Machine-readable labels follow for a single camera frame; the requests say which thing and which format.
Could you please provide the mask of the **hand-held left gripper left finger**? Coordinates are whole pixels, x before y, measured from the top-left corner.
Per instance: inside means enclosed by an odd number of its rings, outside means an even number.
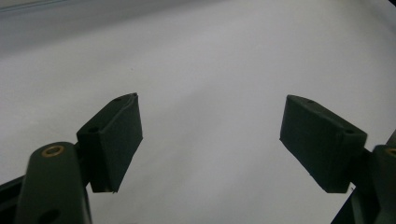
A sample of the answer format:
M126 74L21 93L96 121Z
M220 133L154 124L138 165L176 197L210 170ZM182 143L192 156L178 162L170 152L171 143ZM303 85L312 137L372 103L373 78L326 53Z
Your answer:
M110 101L77 132L93 192L118 192L141 141L138 95Z

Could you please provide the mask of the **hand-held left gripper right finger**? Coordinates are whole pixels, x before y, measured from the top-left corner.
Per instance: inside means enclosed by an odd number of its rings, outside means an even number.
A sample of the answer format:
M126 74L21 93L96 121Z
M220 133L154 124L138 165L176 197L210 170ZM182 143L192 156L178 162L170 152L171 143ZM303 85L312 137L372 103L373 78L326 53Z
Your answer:
M350 163L364 151L367 133L317 102L289 95L280 141L328 193L345 193Z

